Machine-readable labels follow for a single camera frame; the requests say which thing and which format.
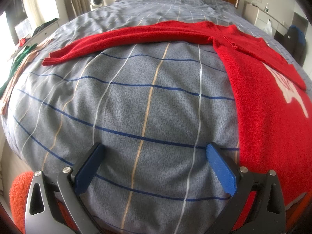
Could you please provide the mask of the red knit sweater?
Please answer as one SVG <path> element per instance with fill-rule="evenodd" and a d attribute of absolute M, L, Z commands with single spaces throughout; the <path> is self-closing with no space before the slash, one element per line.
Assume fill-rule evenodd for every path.
<path fill-rule="evenodd" d="M 238 112 L 236 164 L 253 173 L 274 170 L 285 207 L 303 195 L 293 212 L 297 218 L 311 199 L 311 100 L 294 66 L 262 38 L 234 25 L 166 21 L 83 37 L 51 52 L 42 64 L 58 65 L 121 45 L 169 41 L 213 46 L 229 76 Z"/>

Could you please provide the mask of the dark clothes on dresser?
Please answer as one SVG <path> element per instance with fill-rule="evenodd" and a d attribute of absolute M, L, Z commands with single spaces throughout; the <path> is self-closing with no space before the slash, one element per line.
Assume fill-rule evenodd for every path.
<path fill-rule="evenodd" d="M 45 29 L 46 27 L 48 27 L 49 25 L 53 24 L 54 22 L 57 22 L 58 18 L 54 18 L 53 20 L 50 20 L 48 22 L 43 23 L 42 25 L 40 25 L 39 27 L 37 27 L 32 36 L 35 36 L 36 34 L 38 34 L 40 31 L 42 31 L 43 29 Z"/>

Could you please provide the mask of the pink garment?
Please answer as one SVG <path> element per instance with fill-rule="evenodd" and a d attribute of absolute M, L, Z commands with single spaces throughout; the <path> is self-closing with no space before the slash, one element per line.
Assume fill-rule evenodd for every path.
<path fill-rule="evenodd" d="M 34 60 L 34 58 L 39 54 L 39 52 L 45 48 L 51 41 L 53 41 L 53 38 L 49 38 L 47 40 L 44 40 L 40 44 L 37 45 L 37 47 L 31 51 L 22 61 L 19 68 L 16 70 L 14 76 L 8 83 L 8 86 L 6 87 L 3 96 L 1 97 L 1 115 L 5 115 L 8 109 L 8 104 L 10 102 L 10 97 L 13 91 L 13 88 L 15 87 L 17 81 L 19 80 L 20 76 L 23 74 L 24 70 L 28 67 L 28 65 Z"/>

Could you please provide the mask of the grey plaid duvet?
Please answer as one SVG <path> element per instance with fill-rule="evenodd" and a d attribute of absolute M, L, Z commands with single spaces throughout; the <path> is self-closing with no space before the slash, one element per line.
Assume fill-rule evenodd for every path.
<path fill-rule="evenodd" d="M 118 0 L 61 26 L 24 70 L 1 122 L 31 169 L 54 174 L 100 143 L 105 156 L 79 197 L 102 233 L 207 233 L 230 200 L 206 157 L 215 143 L 239 162 L 238 112 L 229 76 L 210 44 L 184 41 L 111 47 L 44 66 L 83 37 L 166 21 L 234 25 L 311 80 L 273 37 L 221 0 Z M 311 233 L 311 199 L 285 208 L 285 233 Z"/>

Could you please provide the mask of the green garment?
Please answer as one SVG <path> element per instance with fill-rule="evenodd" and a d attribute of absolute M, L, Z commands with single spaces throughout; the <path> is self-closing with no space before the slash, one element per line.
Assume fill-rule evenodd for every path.
<path fill-rule="evenodd" d="M 14 76 L 16 70 L 19 68 L 19 66 L 21 65 L 23 59 L 31 52 L 33 51 L 36 47 L 37 47 L 37 43 L 31 46 L 26 46 L 23 51 L 17 56 L 17 58 L 13 61 L 12 66 L 11 66 L 11 70 L 10 73 L 8 75 L 8 79 L 4 82 L 4 84 L 1 86 L 1 90 L 0 90 L 0 95 L 1 97 L 3 96 L 3 93 L 6 89 L 6 87 L 8 86 L 8 83 L 10 82 L 10 80 L 12 79 L 12 77 Z"/>

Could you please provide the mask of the black jacket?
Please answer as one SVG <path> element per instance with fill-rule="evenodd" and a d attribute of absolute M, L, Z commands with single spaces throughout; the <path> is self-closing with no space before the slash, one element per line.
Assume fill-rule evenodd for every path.
<path fill-rule="evenodd" d="M 307 53 L 307 43 L 302 45 L 293 41 L 288 34 L 288 30 L 285 34 L 276 31 L 274 34 L 274 39 L 276 39 L 284 48 L 293 56 L 297 63 L 303 67 L 304 61 Z"/>

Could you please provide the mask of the white window-side dresser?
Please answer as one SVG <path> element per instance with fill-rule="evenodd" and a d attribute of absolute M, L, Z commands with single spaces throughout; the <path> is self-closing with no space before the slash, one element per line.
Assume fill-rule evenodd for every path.
<path fill-rule="evenodd" d="M 16 47 L 15 52 L 11 55 L 11 59 L 14 59 L 21 50 L 23 50 L 27 45 L 32 46 L 34 44 L 40 44 L 47 37 L 49 37 L 52 33 L 54 33 L 59 28 L 59 19 L 52 20 L 52 23 L 46 26 L 45 28 L 33 34 L 30 38 L 26 38 L 26 42 L 20 46 L 19 44 Z"/>

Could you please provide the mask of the blue garment on jacket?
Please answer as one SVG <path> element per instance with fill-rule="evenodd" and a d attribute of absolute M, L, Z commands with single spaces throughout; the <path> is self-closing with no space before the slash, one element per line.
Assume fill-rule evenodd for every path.
<path fill-rule="evenodd" d="M 291 25 L 288 29 L 289 37 L 296 43 L 306 45 L 305 35 L 300 28 L 295 25 Z"/>

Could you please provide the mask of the white plastic bag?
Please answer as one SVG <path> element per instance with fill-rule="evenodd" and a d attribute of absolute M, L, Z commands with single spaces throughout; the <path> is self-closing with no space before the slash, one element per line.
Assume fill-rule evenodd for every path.
<path fill-rule="evenodd" d="M 271 24 L 271 20 L 268 19 L 267 24 L 264 26 L 263 31 L 269 35 L 269 36 L 273 36 L 273 28 L 272 28 L 272 24 Z"/>

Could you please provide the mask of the white drawer cabinet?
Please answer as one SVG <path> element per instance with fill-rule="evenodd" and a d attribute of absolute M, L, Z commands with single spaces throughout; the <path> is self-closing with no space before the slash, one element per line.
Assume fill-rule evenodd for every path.
<path fill-rule="evenodd" d="M 244 19 L 246 19 L 251 24 L 258 27 L 260 30 L 263 30 L 264 26 L 267 24 L 268 19 L 270 19 L 272 28 L 273 28 L 272 37 L 274 37 L 274 34 L 276 33 L 276 31 L 279 31 L 282 34 L 285 34 L 288 30 L 286 26 L 280 23 L 273 16 L 271 16 L 270 14 L 266 13 L 259 7 L 252 5 L 251 3 L 247 1 L 244 2 L 242 16 Z"/>

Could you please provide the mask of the small bottle on cabinet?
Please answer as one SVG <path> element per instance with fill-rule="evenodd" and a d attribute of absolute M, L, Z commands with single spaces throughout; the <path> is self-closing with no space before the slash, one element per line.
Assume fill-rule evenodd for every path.
<path fill-rule="evenodd" d="M 266 13 L 269 12 L 269 4 L 268 4 L 268 3 L 266 3 L 265 8 L 264 8 L 264 11 L 265 11 Z"/>

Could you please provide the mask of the white round fan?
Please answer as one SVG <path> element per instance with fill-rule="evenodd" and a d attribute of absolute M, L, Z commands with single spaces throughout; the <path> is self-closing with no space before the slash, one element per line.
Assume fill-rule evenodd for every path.
<path fill-rule="evenodd" d="M 90 10 L 93 11 L 95 9 L 101 8 L 105 5 L 104 0 L 91 0 L 90 1 Z"/>

